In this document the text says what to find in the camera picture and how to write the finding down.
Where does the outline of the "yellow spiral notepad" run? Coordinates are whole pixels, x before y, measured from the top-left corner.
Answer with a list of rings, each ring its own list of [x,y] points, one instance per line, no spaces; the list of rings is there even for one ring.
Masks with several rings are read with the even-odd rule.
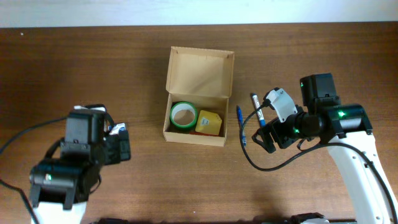
[[[195,131],[202,134],[217,136],[223,120],[217,113],[201,110]]]

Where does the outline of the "green tape roll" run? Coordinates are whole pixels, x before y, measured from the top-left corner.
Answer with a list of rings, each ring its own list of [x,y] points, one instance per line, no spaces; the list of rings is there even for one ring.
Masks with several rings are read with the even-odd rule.
[[[170,120],[172,124],[181,130],[192,129],[198,119],[197,109],[192,103],[181,101],[173,105],[170,110]]]

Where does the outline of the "orange grey stapler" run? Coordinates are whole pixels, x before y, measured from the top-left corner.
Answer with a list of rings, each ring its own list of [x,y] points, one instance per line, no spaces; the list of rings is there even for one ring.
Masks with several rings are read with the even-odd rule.
[[[200,132],[196,132],[196,131],[191,131],[191,132],[189,132],[189,134],[199,135],[199,136],[213,136],[212,134],[205,134],[205,133],[200,133]]]

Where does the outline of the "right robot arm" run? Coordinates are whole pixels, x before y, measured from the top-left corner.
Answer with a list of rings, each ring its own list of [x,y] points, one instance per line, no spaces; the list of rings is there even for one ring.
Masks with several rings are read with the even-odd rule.
[[[343,178],[356,223],[397,223],[397,199],[380,163],[365,109],[341,103],[330,73],[301,78],[300,89],[303,106],[296,105],[282,88],[266,93],[261,107],[270,107],[277,116],[259,128],[252,140],[269,154],[315,138],[320,141],[270,171],[325,148]]]

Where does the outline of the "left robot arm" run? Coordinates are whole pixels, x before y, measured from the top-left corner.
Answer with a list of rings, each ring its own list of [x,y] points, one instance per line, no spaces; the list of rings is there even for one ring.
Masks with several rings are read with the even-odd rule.
[[[105,105],[75,106],[64,137],[30,172],[32,223],[80,223],[102,182],[101,169],[130,159],[125,123],[116,124]]]

